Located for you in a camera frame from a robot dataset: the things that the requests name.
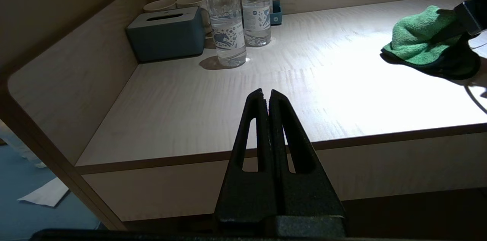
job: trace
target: drawer front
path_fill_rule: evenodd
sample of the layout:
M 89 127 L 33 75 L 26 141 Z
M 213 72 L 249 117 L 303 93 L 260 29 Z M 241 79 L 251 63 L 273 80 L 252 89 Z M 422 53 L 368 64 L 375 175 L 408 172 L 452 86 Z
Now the drawer front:
M 317 153 L 339 198 L 352 200 L 487 187 L 486 149 L 487 133 L 477 133 Z M 194 163 L 83 177 L 120 220 L 156 219 L 213 213 L 227 164 Z M 257 158 L 245 159 L 245 171 L 256 168 Z

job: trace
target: bottle label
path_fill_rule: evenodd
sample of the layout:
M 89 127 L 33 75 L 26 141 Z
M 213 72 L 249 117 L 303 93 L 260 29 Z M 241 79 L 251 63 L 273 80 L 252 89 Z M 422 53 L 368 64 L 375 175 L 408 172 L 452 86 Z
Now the bottle label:
M 233 50 L 245 46 L 244 28 L 242 22 L 226 27 L 213 28 L 213 38 L 218 49 Z
M 269 6 L 243 9 L 243 21 L 245 29 L 249 31 L 262 31 L 271 26 L 271 15 Z

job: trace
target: blue floor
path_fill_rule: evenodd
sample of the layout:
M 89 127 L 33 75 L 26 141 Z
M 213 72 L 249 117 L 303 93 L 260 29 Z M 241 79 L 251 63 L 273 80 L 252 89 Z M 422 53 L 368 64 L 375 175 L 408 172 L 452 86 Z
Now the blue floor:
M 17 201 L 55 177 L 48 168 L 36 168 L 10 146 L 0 146 L 0 241 L 28 240 L 46 228 L 98 227 L 99 220 L 71 192 L 55 208 Z

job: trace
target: white paper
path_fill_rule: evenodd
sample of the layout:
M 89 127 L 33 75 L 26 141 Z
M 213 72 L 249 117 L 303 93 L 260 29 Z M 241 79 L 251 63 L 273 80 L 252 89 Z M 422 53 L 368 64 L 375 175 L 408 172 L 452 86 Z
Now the white paper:
M 67 191 L 68 187 L 56 177 L 39 189 L 17 199 L 17 201 L 28 201 L 37 205 L 54 207 L 59 203 Z

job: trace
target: wooden edge trim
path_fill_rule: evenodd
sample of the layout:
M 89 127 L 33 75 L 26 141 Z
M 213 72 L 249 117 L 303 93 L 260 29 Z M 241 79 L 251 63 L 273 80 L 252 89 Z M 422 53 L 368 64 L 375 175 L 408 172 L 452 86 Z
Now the wooden edge trim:
M 108 229 L 126 230 L 117 215 L 12 98 L 6 82 L 0 85 L 0 118 Z
M 371 135 L 354 138 L 343 138 L 336 140 L 327 140 L 314 142 L 313 147 L 317 151 L 326 149 L 338 149 L 343 147 L 363 146 L 369 144 L 382 144 L 389 142 L 399 142 L 415 139 L 425 139 L 461 134 L 481 133 L 487 132 L 487 123 L 463 125 L 457 127 L 444 127 L 437 129 L 418 130 L 412 132 L 400 132 L 400 133 L 388 133 L 380 135 Z M 163 166 L 184 165 L 191 163 L 204 163 L 213 161 L 228 160 L 230 158 L 231 151 L 205 153 L 196 155 L 163 157 L 146 160 L 135 160 L 117 163 L 105 163 L 97 165 L 84 165 L 77 166 L 75 169 L 79 174 L 93 174 L 102 172 L 124 171 L 124 170 L 137 170 L 143 168 L 155 168 Z M 248 149 L 245 153 L 245 157 L 257 156 L 257 149 Z

